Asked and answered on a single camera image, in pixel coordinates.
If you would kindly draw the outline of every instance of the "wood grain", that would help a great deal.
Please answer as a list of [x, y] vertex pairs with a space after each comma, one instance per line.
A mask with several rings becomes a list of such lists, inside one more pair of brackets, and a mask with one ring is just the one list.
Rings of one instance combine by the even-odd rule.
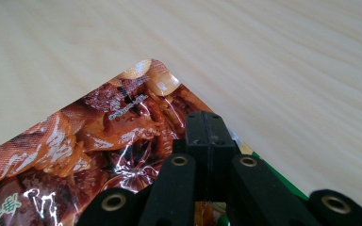
[[362, 205], [362, 1], [0, 1], [0, 144], [145, 58], [303, 192]]

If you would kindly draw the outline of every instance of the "snack bag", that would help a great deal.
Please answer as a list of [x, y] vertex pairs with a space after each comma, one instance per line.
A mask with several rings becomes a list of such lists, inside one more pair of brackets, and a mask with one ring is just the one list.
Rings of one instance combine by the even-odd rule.
[[[75, 225], [99, 192], [144, 189], [196, 110], [160, 61], [136, 64], [0, 146], [0, 225]], [[219, 215], [196, 203], [196, 225]]]

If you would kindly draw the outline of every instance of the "printed food image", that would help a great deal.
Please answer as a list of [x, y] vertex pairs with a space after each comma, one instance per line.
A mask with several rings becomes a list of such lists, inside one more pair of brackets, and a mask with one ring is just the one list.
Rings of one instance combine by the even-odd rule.
[[99, 192], [144, 189], [196, 110], [210, 111], [157, 60], [119, 74], [0, 146], [0, 225], [75, 225]]

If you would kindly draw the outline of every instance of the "plastic food package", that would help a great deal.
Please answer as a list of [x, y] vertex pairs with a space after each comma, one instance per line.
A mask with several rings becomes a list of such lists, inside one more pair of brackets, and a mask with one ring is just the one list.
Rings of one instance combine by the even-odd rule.
[[[99, 192], [142, 190], [196, 110], [211, 111], [160, 61], [136, 64], [0, 146], [0, 225], [75, 225]], [[222, 215], [195, 206], [195, 225]]]

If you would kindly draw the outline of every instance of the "metal ring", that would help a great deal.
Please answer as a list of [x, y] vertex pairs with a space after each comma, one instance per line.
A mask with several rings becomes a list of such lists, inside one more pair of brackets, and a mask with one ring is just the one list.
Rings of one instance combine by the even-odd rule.
[[255, 167], [257, 166], [257, 161], [252, 158], [252, 157], [248, 157], [248, 156], [244, 156], [239, 160], [240, 164], [242, 164], [245, 167]]
[[[119, 202], [116, 204], [111, 204], [109, 201], [111, 199], [118, 199]], [[102, 200], [102, 208], [106, 211], [115, 211], [122, 208], [125, 205], [126, 197], [122, 193], [116, 193], [113, 195], [107, 196], [104, 200]]]
[[183, 156], [176, 156], [172, 158], [172, 163], [175, 166], [182, 167], [188, 164], [188, 159]]
[[324, 196], [321, 201], [328, 209], [340, 214], [349, 214], [352, 211], [348, 203], [334, 196]]

